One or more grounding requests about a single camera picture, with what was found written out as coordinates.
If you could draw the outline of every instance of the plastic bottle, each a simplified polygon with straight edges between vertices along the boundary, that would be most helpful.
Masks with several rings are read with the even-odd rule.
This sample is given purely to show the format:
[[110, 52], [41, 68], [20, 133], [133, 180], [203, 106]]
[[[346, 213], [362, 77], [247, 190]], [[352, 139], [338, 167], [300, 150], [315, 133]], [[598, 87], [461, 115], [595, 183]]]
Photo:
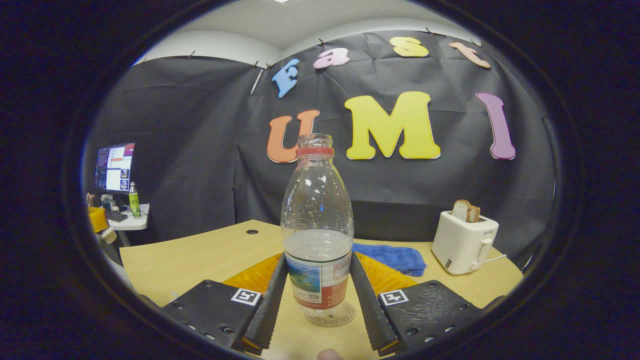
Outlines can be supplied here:
[[330, 135], [298, 138], [298, 166], [282, 201], [280, 227], [296, 302], [331, 316], [344, 300], [353, 246], [353, 212], [333, 165]]
[[131, 206], [131, 212], [133, 217], [140, 217], [140, 202], [138, 200], [138, 191], [136, 190], [136, 183], [131, 181], [131, 187], [129, 188], [129, 205]]

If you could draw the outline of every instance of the foam letter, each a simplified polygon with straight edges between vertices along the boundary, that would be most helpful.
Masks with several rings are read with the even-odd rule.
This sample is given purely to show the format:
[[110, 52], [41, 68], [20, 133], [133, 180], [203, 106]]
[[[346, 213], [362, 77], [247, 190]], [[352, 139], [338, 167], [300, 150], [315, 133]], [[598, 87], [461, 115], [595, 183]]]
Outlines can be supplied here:
[[476, 56], [477, 51], [473, 50], [470, 47], [466, 47], [463, 44], [459, 43], [459, 42], [452, 42], [451, 44], [449, 44], [449, 46], [457, 49], [459, 52], [462, 53], [462, 55], [464, 55], [467, 59], [471, 60], [472, 63], [480, 66], [480, 67], [485, 67], [487, 69], [491, 68], [491, 64], [489, 64], [488, 62], [478, 58]]
[[405, 58], [423, 58], [429, 54], [416, 38], [394, 37], [389, 42], [394, 46], [394, 51]]
[[476, 97], [486, 106], [489, 113], [489, 121], [493, 131], [493, 145], [491, 145], [491, 156], [494, 159], [511, 160], [516, 157], [516, 148], [511, 144], [509, 136], [509, 126], [502, 110], [502, 99], [496, 95], [486, 92], [479, 92]]
[[353, 142], [347, 149], [352, 160], [371, 159], [376, 149], [369, 145], [369, 132], [382, 154], [390, 157], [396, 149], [400, 133], [404, 131], [404, 144], [399, 152], [406, 159], [437, 159], [440, 147], [433, 141], [427, 104], [429, 94], [418, 91], [403, 92], [396, 105], [387, 112], [371, 96], [348, 99], [344, 106], [353, 114]]
[[349, 62], [347, 53], [349, 51], [343, 47], [331, 49], [318, 55], [318, 60], [314, 63], [316, 69], [324, 69], [329, 66], [340, 66]]
[[271, 78], [271, 81], [275, 81], [276, 85], [278, 85], [278, 89], [280, 89], [280, 92], [278, 92], [279, 98], [282, 98], [287, 92], [289, 92], [289, 90], [296, 86], [298, 80], [291, 78], [295, 78], [296, 75], [298, 75], [298, 70], [294, 65], [299, 62], [300, 60], [298, 59], [291, 59], [287, 65], [284, 65], [282, 69], [280, 69], [280, 71]]
[[[307, 110], [298, 114], [298, 120], [300, 121], [300, 131], [298, 136], [304, 134], [310, 134], [313, 132], [314, 119], [320, 115], [320, 111]], [[271, 132], [269, 133], [269, 140], [267, 141], [267, 156], [275, 163], [292, 163], [296, 161], [296, 150], [298, 145], [285, 149], [282, 146], [284, 140], [284, 132], [287, 129], [287, 124], [291, 121], [290, 116], [281, 116], [273, 119], [269, 122]]]

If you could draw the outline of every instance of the desk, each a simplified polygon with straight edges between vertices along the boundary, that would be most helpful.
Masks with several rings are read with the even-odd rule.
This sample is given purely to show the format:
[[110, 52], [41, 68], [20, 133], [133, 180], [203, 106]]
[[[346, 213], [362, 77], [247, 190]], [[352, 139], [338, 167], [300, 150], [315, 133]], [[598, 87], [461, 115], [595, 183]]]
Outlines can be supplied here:
[[140, 204], [140, 217], [134, 218], [131, 208], [127, 207], [127, 209], [122, 212], [122, 214], [127, 215], [126, 219], [121, 222], [109, 220], [109, 226], [113, 227], [113, 229], [118, 232], [118, 236], [120, 237], [120, 240], [122, 240], [122, 245], [127, 247], [131, 246], [125, 231], [144, 230], [147, 228], [149, 209], [149, 204]]
[[[250, 229], [258, 230], [258, 233], [248, 234]], [[423, 276], [413, 279], [418, 282], [440, 281], [480, 308], [496, 297], [508, 294], [522, 280], [522, 273], [507, 258], [486, 263], [470, 274], [450, 275], [431, 253], [431, 242], [355, 242], [417, 249], [427, 268]], [[280, 227], [251, 220], [176, 240], [121, 248], [120, 255], [136, 291], [158, 306], [165, 306], [204, 279], [224, 281], [282, 251]], [[491, 249], [488, 258], [498, 256], [500, 252]], [[291, 284], [286, 284], [270, 347], [262, 352], [261, 358], [315, 359], [318, 352], [334, 348], [349, 360], [379, 359], [378, 353], [371, 350], [351, 278], [346, 301], [355, 309], [355, 318], [351, 322], [341, 327], [316, 326], [307, 321], [296, 307]]]

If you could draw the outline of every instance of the blue towel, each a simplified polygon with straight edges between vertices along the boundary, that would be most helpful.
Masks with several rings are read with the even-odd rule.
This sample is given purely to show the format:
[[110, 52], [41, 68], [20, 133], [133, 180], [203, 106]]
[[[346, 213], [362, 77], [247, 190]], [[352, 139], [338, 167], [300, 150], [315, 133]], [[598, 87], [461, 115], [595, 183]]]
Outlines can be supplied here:
[[353, 244], [353, 251], [369, 256], [405, 275], [422, 276], [427, 264], [420, 252], [410, 247]]

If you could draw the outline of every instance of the red bottle cap ring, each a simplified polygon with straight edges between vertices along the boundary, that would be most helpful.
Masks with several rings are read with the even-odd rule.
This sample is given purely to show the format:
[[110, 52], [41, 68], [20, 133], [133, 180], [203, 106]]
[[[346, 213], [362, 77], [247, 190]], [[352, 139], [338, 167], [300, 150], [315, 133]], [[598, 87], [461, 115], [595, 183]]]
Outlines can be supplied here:
[[333, 147], [304, 147], [296, 150], [296, 156], [303, 155], [333, 155]]

